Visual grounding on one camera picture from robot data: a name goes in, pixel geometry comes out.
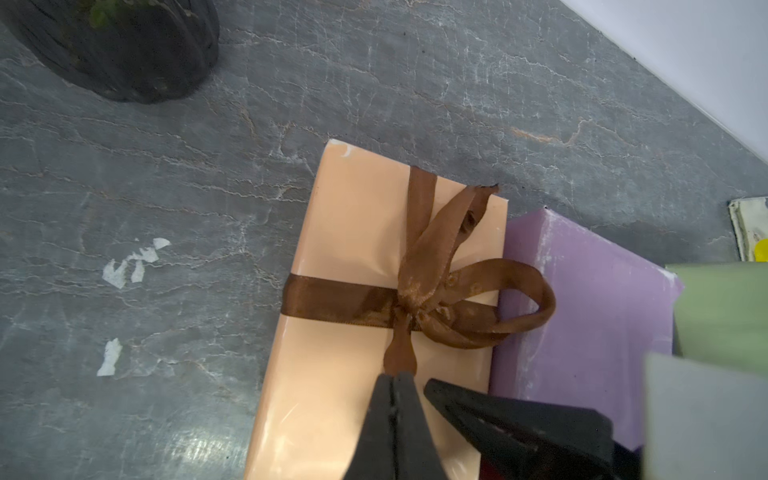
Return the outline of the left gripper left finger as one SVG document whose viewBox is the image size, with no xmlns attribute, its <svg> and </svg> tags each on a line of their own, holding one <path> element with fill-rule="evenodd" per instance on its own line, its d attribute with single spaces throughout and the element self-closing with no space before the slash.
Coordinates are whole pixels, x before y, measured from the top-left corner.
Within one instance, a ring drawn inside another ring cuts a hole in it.
<svg viewBox="0 0 768 480">
<path fill-rule="evenodd" d="M 393 378 L 380 375 L 374 385 L 359 439 L 344 480 L 391 480 L 396 476 Z"/>
</svg>

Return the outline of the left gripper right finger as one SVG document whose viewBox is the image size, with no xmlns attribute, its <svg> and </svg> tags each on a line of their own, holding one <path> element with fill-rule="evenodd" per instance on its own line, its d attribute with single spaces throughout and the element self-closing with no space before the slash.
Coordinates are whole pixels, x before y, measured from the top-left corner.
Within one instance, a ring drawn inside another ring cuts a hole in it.
<svg viewBox="0 0 768 480">
<path fill-rule="evenodd" d="M 394 378 L 392 403 L 394 478 L 446 479 L 411 373 Z"/>
</svg>

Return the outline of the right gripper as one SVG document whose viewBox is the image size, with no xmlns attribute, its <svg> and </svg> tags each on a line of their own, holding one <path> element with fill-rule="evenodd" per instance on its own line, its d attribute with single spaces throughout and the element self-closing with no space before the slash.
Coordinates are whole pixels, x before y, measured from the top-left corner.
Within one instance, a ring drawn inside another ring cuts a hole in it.
<svg viewBox="0 0 768 480">
<path fill-rule="evenodd" d="M 482 394 L 441 380 L 426 399 L 505 479 L 641 480 L 643 447 L 613 441 L 593 409 Z"/>
</svg>

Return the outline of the brown ribbon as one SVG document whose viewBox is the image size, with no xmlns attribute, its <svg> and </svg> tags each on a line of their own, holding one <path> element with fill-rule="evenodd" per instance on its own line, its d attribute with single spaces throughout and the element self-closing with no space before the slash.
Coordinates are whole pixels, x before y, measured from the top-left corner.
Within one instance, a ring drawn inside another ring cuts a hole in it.
<svg viewBox="0 0 768 480">
<path fill-rule="evenodd" d="M 292 274 L 283 289 L 282 314 L 330 323 L 389 328 L 383 371 L 416 374 L 411 333 L 472 350 L 494 347 L 510 335 L 544 325 L 556 310 L 549 283 L 534 267 L 504 258 L 454 270 L 458 248 L 483 219 L 497 186 L 467 186 L 433 209 L 436 175 L 410 170 L 406 249 L 394 289 Z M 495 308 L 472 302 L 482 293 L 516 290 L 537 305 L 533 313 L 502 319 Z"/>
</svg>

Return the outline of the purple gift box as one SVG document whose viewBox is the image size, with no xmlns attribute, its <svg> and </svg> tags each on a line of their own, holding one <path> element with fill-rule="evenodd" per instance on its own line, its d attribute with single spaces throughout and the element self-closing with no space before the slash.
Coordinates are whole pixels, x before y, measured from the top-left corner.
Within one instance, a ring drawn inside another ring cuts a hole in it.
<svg viewBox="0 0 768 480">
<path fill-rule="evenodd" d="M 618 443 L 641 447 L 645 357 L 673 350 L 682 281 L 547 208 L 508 222 L 503 255 L 538 269 L 557 306 L 494 348 L 490 393 L 595 409 Z"/>
</svg>

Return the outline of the green gift box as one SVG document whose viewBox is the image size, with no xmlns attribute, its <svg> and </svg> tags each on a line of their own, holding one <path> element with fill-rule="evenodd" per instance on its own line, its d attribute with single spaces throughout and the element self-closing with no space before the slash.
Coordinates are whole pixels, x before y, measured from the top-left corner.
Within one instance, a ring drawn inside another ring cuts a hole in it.
<svg viewBox="0 0 768 480">
<path fill-rule="evenodd" d="M 767 265 L 670 264 L 684 284 L 674 306 L 675 354 L 767 375 Z"/>
</svg>

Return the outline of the yellow ribbon of red box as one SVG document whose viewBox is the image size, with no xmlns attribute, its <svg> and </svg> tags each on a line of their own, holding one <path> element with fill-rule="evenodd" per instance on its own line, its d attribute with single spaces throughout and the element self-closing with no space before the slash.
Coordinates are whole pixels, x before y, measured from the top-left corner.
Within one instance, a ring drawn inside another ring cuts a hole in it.
<svg viewBox="0 0 768 480">
<path fill-rule="evenodd" d="M 768 262 L 768 239 L 759 240 L 753 249 L 755 262 Z"/>
</svg>

